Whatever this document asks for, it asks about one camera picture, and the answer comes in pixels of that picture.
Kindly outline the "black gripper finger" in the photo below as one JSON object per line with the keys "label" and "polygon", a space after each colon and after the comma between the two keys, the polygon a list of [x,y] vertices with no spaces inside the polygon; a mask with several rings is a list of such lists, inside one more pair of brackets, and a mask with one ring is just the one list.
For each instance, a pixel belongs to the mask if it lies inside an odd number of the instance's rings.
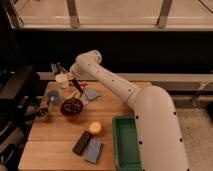
{"label": "black gripper finger", "polygon": [[60,63],[52,63],[51,69],[54,75],[67,73],[67,70],[64,67],[62,67]]}

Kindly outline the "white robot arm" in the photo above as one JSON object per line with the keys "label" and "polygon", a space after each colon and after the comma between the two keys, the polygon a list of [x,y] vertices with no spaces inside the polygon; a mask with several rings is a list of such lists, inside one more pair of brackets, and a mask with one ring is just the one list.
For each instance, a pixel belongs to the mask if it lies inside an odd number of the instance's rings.
{"label": "white robot arm", "polygon": [[120,97],[135,116],[137,147],[143,171],[189,171],[178,116],[171,96],[159,86],[141,88],[101,66],[102,56],[92,50],[76,57],[65,69],[51,66],[56,81],[66,85],[87,73]]}

